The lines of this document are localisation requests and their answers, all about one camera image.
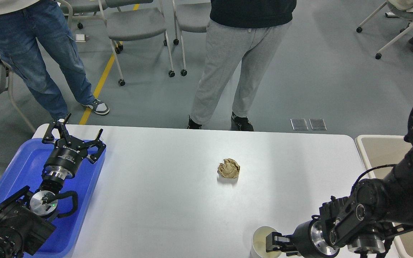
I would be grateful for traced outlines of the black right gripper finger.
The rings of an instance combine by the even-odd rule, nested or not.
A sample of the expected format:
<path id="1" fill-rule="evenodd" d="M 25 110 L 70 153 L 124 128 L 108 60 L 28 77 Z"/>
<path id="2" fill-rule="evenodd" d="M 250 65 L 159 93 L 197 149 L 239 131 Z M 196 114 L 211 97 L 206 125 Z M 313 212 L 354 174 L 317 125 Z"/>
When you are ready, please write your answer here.
<path id="1" fill-rule="evenodd" d="M 283 235 L 279 232 L 271 232 L 266 236 L 266 252 L 280 251 L 290 253 L 295 251 L 295 245 L 291 240 L 292 235 Z"/>

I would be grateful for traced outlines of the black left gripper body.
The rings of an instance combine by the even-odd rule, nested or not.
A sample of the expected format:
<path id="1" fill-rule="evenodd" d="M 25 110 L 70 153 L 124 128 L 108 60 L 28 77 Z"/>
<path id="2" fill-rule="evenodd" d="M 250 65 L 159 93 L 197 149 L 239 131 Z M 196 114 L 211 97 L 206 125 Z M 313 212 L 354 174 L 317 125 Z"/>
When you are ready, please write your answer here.
<path id="1" fill-rule="evenodd" d="M 85 150 L 79 150 L 78 146 L 84 145 L 82 139 L 72 138 L 71 144 L 64 138 L 57 139 L 54 149 L 44 165 L 44 171 L 53 175 L 53 171 L 62 172 L 61 178 L 74 178 L 84 157 Z"/>

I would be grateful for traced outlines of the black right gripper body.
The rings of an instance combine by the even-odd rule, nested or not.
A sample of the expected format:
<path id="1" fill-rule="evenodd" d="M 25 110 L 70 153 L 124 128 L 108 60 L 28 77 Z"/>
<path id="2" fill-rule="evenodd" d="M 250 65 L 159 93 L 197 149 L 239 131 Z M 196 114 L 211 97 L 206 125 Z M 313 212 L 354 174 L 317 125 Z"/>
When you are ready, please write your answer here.
<path id="1" fill-rule="evenodd" d="M 298 225 L 289 238 L 305 258 L 335 258 L 340 252 L 324 239 L 320 220 L 313 219 Z"/>

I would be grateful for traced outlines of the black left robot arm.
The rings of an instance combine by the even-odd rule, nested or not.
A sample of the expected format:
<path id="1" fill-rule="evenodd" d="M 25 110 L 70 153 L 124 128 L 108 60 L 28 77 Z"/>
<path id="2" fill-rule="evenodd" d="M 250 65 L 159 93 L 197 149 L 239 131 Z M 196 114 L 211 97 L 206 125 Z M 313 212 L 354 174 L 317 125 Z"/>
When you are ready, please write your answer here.
<path id="1" fill-rule="evenodd" d="M 0 258 L 59 258 L 79 235 L 106 145 L 103 129 L 84 140 L 66 123 L 25 142 L 0 180 Z"/>

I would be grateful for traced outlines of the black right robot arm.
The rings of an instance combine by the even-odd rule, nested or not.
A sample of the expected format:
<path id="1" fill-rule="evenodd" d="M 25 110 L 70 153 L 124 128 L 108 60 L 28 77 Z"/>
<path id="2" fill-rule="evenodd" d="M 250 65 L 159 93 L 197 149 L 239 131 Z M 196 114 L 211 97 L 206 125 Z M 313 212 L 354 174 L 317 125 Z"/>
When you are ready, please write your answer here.
<path id="1" fill-rule="evenodd" d="M 293 234 L 268 234 L 265 252 L 334 258 L 347 246 L 361 258 L 384 258 L 396 236 L 413 231 L 413 109 L 404 141 L 412 148 L 400 163 L 390 165 L 385 178 L 360 175 L 348 197 L 332 196 L 319 215 L 298 225 Z"/>

